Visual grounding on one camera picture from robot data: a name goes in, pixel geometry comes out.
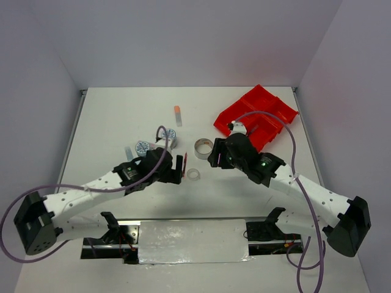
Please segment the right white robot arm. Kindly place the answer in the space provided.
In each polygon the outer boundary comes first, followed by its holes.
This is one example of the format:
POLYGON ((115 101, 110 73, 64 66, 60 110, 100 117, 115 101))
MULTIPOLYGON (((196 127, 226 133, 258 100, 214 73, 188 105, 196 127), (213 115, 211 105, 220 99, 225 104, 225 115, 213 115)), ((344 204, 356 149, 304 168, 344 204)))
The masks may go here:
POLYGON ((355 256, 371 228, 366 200, 336 194, 295 173, 281 158, 258 152, 244 134, 216 138, 207 160, 213 168, 236 168, 255 184, 303 201, 320 217, 319 232, 325 235, 331 248, 343 256, 355 256))

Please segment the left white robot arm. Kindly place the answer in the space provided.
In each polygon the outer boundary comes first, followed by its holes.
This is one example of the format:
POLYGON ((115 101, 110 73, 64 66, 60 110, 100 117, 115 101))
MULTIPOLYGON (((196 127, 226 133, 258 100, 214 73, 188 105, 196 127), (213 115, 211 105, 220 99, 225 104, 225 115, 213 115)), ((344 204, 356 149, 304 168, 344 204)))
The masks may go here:
POLYGON ((111 212, 101 212, 96 220, 84 220, 81 213, 142 191, 155 182, 180 184, 182 168, 182 156, 173 157, 169 151, 157 148, 82 186, 63 184, 63 192, 44 196, 39 188, 29 191, 13 220, 25 253, 34 256, 58 241, 84 238, 88 233, 107 244, 115 242, 120 229, 111 212))

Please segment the blue gel pen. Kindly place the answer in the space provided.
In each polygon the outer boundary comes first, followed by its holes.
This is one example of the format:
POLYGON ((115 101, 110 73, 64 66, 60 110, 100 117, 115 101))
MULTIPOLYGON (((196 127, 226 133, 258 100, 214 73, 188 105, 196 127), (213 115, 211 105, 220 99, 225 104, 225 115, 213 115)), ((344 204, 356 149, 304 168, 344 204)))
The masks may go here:
POLYGON ((255 125, 249 132, 248 132, 248 136, 250 136, 252 133, 254 133, 256 130, 258 129, 258 125, 255 125))

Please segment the red gel pen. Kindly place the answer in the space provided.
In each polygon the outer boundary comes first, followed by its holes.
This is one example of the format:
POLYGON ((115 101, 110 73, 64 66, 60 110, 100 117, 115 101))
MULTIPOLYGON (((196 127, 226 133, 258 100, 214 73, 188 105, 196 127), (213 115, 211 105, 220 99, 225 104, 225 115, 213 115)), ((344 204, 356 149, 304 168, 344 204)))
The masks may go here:
POLYGON ((183 158, 183 168, 182 168, 182 177, 183 177, 183 178, 185 178, 185 176, 186 176, 187 158, 188 158, 188 153, 185 152, 185 155, 184 155, 184 158, 183 158))

